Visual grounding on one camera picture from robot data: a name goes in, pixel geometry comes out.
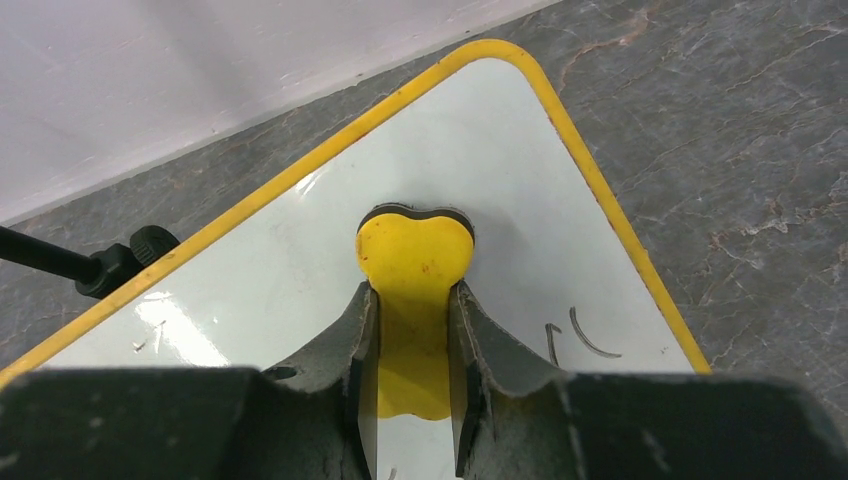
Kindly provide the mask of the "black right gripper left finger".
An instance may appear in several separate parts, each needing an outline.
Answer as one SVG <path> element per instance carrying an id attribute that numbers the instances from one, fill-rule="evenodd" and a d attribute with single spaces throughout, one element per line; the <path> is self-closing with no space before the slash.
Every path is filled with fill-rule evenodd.
<path id="1" fill-rule="evenodd" d="M 379 300 L 360 283 L 341 315 L 264 370 L 280 391 L 269 445 L 291 479 L 371 479 L 377 460 Z"/>

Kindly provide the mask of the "yellow framed whiteboard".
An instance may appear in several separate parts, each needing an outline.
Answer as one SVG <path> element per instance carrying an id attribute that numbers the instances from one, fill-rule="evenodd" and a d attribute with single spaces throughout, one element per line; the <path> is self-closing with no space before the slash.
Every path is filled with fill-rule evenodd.
<path id="1" fill-rule="evenodd" d="M 709 366 L 539 64 L 452 52 L 3 370 L 5 479 L 291 479 L 265 369 L 342 313 L 374 207 L 449 207 L 486 313 L 569 373 Z M 377 415 L 373 478 L 460 478 L 449 417 Z"/>

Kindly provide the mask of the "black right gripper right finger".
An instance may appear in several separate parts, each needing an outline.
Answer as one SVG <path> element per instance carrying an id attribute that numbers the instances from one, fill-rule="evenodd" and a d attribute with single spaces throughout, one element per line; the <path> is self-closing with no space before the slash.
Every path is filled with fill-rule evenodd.
<path id="1" fill-rule="evenodd" d="M 462 479 L 588 479 L 574 394 L 615 395 L 632 376 L 575 374 L 502 328 L 465 281 L 448 301 L 455 472 Z"/>

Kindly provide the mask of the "yellow whiteboard eraser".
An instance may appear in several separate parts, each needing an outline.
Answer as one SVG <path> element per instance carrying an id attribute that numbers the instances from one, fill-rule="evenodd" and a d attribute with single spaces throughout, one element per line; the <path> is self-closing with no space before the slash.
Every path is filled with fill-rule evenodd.
<path id="1" fill-rule="evenodd" d="M 474 227 L 454 208 L 384 203 L 361 221 L 357 262 L 379 302 L 379 418 L 449 417 L 449 297 L 474 248 Z"/>

